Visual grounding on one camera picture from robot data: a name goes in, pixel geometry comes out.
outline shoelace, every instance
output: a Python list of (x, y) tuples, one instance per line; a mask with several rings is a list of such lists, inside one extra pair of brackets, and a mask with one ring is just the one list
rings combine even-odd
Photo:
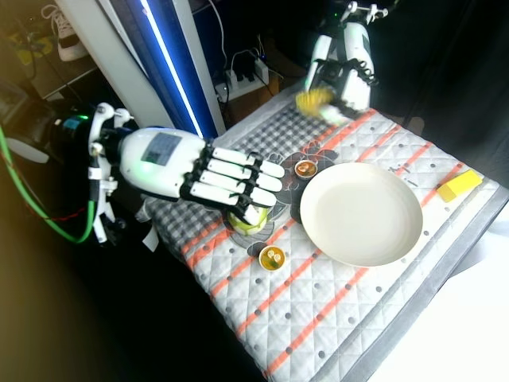
[(41, 16), (47, 20), (51, 19), (51, 29), (57, 36), (64, 32), (74, 31), (71, 23), (64, 14), (62, 14), (58, 6), (54, 6), (53, 4), (43, 6), (41, 9)]

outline red wire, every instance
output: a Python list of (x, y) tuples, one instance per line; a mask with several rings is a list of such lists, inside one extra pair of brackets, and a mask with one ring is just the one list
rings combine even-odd
[[(14, 166), (13, 163), (9, 162), (6, 158), (6, 156), (3, 154), (3, 153), (0, 153), (0, 155), (2, 156), (2, 159), (3, 161), (6, 163), (6, 165), (8, 165), (17, 175), (20, 179), (22, 179), (23, 177), (21, 176), (20, 172), (17, 170), (17, 168)], [(74, 219), (75, 217), (78, 217), (81, 213), (83, 213), (85, 211), (85, 207), (81, 207), (80, 209), (78, 209), (76, 212), (74, 213), (71, 213), (67, 216), (61, 216), (61, 217), (42, 217), (42, 216), (39, 216), (38, 214), (35, 213), (35, 211), (33, 211), (32, 207), (30, 207), (30, 205), (25, 201), (25, 207), (30, 211), (30, 213), (32, 215), (34, 215), (35, 217), (39, 217), (43, 220), (52, 220), (52, 221), (66, 221), (66, 220), (71, 220), (71, 219)]]

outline quilted tablecloth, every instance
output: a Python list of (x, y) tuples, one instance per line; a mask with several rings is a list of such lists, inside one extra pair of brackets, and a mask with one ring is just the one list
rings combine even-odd
[[(221, 212), (192, 202), (149, 197), (167, 248), (197, 282), (269, 380), (367, 380), (505, 205), (509, 192), (484, 177), (446, 204), (437, 187), (468, 167), (374, 110), (345, 126), (302, 116), (287, 90), (216, 140), (257, 151), (286, 169), (270, 222), (254, 236), (228, 227)], [(376, 268), (335, 262), (310, 241), (300, 221), (306, 183), (293, 173), (304, 158), (319, 170), (373, 163), (399, 176), (421, 203), (421, 237), (403, 259)], [(279, 271), (263, 270), (261, 248), (287, 254)]]

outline round plate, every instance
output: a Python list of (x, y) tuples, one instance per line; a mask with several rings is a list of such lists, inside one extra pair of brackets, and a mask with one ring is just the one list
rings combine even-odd
[(302, 195), (301, 219), (323, 253), (357, 267), (401, 259), (422, 231), (412, 190), (391, 172), (365, 163), (336, 165), (315, 176)]

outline green cable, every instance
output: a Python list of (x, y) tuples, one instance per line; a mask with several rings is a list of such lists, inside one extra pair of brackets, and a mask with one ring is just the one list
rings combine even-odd
[(69, 240), (72, 243), (79, 244), (83, 243), (91, 234), (92, 228), (94, 225), (94, 217), (95, 217), (95, 202), (88, 201), (88, 209), (87, 209), (87, 225), (85, 227), (85, 231), (81, 237), (74, 237), (69, 235), (66, 231), (58, 226), (54, 221), (52, 221), (49, 216), (42, 210), (39, 205), (35, 201), (33, 201), (30, 194), (26, 191), (23, 182), (17, 175), (16, 171), (13, 168), (13, 159), (10, 156), (9, 147), (7, 146), (6, 136), (3, 134), (2, 126), (0, 126), (0, 149), (2, 150), (3, 156), (7, 161), (7, 171), (9, 171), (9, 175), (12, 178), (14, 184), (16, 185), (17, 190), (26, 201), (26, 203), (39, 215), (43, 218), (49, 227), (53, 228), (57, 233), (62, 235), (65, 239)]

